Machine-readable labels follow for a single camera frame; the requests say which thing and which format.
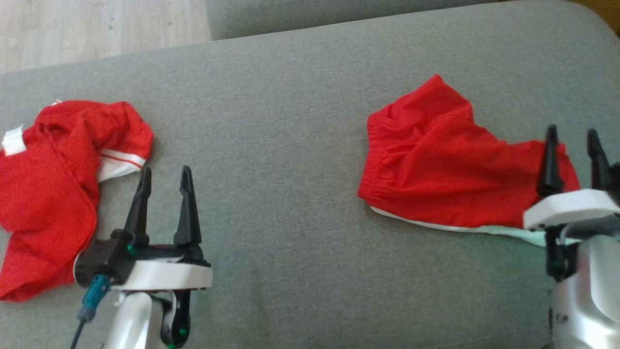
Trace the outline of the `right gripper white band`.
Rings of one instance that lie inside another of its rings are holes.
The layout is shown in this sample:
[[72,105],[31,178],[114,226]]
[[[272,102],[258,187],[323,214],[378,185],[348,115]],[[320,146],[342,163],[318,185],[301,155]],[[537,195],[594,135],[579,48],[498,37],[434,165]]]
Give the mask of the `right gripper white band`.
[[545,198],[524,212],[523,228],[542,230],[545,227],[620,214],[620,199],[603,191],[612,189],[612,176],[596,130],[592,128],[587,133],[591,189],[563,193],[558,144],[557,126],[549,125],[537,182],[537,194]]

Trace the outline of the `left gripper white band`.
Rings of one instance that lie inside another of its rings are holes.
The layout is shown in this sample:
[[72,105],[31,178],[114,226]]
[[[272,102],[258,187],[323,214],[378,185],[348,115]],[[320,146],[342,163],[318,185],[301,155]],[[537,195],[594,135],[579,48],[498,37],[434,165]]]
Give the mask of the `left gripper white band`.
[[[152,188],[151,168],[141,172],[124,231],[131,235],[131,245],[149,245],[146,233],[148,200]],[[211,287],[213,270],[205,260],[199,244],[202,242],[199,210],[193,184],[192,170],[183,166],[180,188],[183,200],[177,232],[173,236],[176,245],[153,245],[130,247],[134,262],[129,275],[122,280],[112,280],[113,289],[120,291],[181,291]]]

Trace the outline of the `red basketball jersey white sleeves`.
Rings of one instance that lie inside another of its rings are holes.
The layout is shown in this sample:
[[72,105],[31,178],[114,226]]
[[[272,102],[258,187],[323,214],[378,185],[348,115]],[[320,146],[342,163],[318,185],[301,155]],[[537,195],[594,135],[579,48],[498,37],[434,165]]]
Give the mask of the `red basketball jersey white sleeves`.
[[9,233],[0,302],[25,302],[75,281],[97,227],[100,183],[139,172],[154,134],[125,101],[55,101],[0,148],[0,227]]

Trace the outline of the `red shorts white lining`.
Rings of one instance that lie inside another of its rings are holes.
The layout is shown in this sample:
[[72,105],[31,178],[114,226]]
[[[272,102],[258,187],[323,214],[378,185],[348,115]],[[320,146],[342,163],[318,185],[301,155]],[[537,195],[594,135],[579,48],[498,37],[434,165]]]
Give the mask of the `red shorts white lining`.
[[359,199],[383,216],[454,233],[508,236],[544,247],[523,228],[544,142],[509,143],[476,124],[473,106],[433,75],[372,113]]

